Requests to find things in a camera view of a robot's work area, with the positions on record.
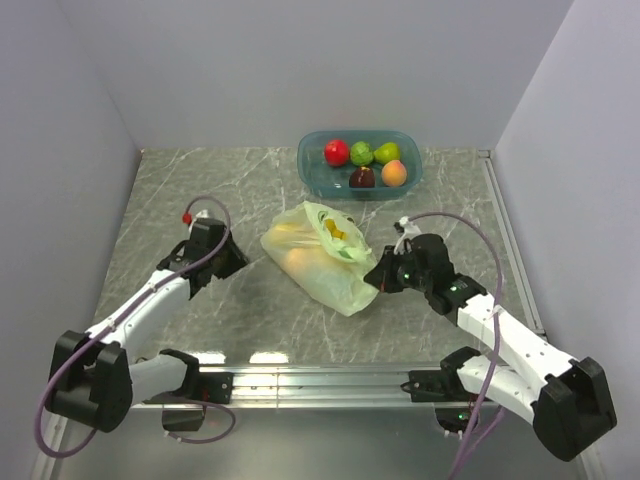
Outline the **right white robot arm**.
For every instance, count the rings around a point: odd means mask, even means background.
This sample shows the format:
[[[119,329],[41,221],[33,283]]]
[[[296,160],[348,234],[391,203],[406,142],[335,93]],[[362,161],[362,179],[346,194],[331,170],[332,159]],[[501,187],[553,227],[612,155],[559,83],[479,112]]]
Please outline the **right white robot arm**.
[[[421,234],[385,247],[365,283],[382,293],[424,295],[432,310],[497,349],[501,364],[463,347],[438,372],[413,370],[403,390],[412,402],[466,401],[486,396],[529,423],[554,457],[571,461],[617,424],[604,369],[577,360],[536,335],[500,307],[472,278],[455,271],[443,239]]]

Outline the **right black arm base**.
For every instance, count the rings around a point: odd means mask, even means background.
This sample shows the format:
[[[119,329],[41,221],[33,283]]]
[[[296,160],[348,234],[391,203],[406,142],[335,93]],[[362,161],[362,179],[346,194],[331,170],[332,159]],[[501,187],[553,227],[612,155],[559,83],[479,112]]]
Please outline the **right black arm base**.
[[[408,380],[400,385],[412,403],[434,406],[438,427],[446,436],[462,437],[469,425],[477,394],[463,389],[459,380],[443,370],[411,370]]]

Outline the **yellow banana bunch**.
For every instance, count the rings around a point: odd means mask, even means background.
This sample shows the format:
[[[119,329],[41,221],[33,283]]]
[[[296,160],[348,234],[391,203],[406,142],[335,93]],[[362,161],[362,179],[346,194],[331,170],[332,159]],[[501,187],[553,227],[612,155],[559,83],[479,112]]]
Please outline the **yellow banana bunch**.
[[[340,241],[346,241],[348,239],[348,233],[343,230],[334,219],[325,219],[323,225],[332,239]]]

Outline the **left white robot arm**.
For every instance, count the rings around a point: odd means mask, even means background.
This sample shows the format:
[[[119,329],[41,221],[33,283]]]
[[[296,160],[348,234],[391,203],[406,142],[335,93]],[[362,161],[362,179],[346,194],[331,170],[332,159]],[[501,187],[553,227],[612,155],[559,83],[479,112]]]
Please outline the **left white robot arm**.
[[[83,333],[67,331],[56,342],[43,407],[94,430],[109,433],[130,408],[156,396],[202,400],[200,364],[175,350],[136,363],[151,334],[213,280],[248,264],[222,221],[198,218],[188,239],[159,262],[136,295]]]

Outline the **pale green plastic bag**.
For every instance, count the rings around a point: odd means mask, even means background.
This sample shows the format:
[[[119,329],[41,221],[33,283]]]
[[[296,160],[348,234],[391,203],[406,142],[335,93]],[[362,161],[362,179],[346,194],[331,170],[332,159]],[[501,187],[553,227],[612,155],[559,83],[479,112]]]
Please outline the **pale green plastic bag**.
[[[277,215],[260,240],[267,255],[312,299],[350,317],[378,290],[364,281],[377,264],[352,218],[304,201]]]

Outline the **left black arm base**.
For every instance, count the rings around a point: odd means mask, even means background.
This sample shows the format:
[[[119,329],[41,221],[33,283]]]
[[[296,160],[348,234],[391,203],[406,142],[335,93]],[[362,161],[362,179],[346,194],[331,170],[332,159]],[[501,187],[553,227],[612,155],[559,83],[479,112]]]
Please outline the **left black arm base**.
[[[145,400],[143,405],[161,408],[162,426],[170,433],[195,433],[204,426],[209,411],[230,404],[233,384],[231,372],[205,372],[186,397],[162,393]]]

